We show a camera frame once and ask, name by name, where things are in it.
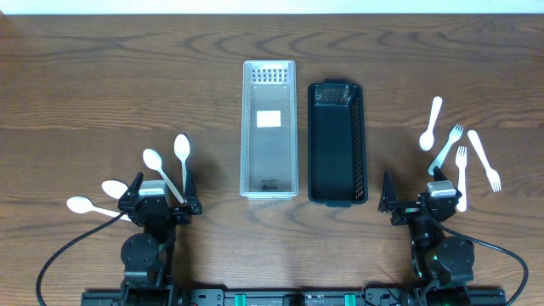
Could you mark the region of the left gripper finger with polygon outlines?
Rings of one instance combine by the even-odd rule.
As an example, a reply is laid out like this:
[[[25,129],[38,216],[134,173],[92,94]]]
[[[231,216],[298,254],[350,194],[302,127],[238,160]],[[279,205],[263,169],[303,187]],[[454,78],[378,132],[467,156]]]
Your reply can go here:
[[[143,183],[143,178],[144,175],[141,172],[138,172],[133,182],[128,186],[125,194],[127,196],[137,196],[139,194],[140,186]]]
[[[191,173],[191,171],[189,169],[185,173],[184,197],[185,198],[196,198],[197,197],[196,187],[194,186],[192,173]]]

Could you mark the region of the white fork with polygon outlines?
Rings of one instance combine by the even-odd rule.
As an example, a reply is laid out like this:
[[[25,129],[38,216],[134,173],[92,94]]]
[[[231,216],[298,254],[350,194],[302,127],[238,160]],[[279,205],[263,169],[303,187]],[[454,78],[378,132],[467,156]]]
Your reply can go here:
[[[466,146],[459,146],[457,148],[455,163],[458,168],[457,188],[462,193],[462,196],[459,198],[459,202],[456,205],[456,209],[459,212],[466,212],[468,208],[466,185],[466,167],[468,164],[468,153]]]
[[[487,179],[490,183],[490,187],[494,192],[498,192],[502,190],[502,184],[499,173],[490,166],[490,163],[488,161],[488,158],[485,154],[484,147],[481,143],[481,140],[479,138],[479,135],[475,130],[469,130],[467,132],[467,136],[478,156],[480,159],[482,166],[484,167],[485,174],[487,176]]]

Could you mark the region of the pale green plastic fork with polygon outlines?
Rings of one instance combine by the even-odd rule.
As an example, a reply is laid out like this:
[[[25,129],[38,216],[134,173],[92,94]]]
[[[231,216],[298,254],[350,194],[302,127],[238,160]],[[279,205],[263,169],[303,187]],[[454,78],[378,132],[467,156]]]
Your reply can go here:
[[[434,160],[431,162],[431,164],[428,167],[428,174],[433,176],[434,175],[434,169],[436,167],[441,168],[452,145],[457,142],[463,134],[464,127],[460,124],[456,124],[450,131],[448,139],[439,152],[439,154],[434,158]]]

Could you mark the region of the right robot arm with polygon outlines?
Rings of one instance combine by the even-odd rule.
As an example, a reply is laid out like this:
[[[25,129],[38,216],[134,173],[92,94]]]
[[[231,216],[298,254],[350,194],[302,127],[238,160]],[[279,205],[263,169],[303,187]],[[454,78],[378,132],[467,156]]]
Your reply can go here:
[[[401,305],[469,305],[466,283],[473,279],[473,243],[440,228],[456,213],[462,193],[441,172],[414,201],[400,201],[389,171],[384,173],[381,213],[393,226],[406,225],[411,235],[411,261],[418,282],[399,295]]]

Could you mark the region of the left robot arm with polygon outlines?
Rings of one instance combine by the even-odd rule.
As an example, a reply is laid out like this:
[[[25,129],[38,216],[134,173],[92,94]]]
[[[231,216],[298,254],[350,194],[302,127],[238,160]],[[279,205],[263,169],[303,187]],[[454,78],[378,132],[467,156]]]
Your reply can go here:
[[[184,186],[185,203],[170,207],[166,192],[142,195],[144,175],[138,173],[118,201],[118,208],[143,231],[129,237],[121,249],[124,279],[112,305],[189,305],[189,293],[173,283],[176,227],[191,223],[202,205],[190,174]]]

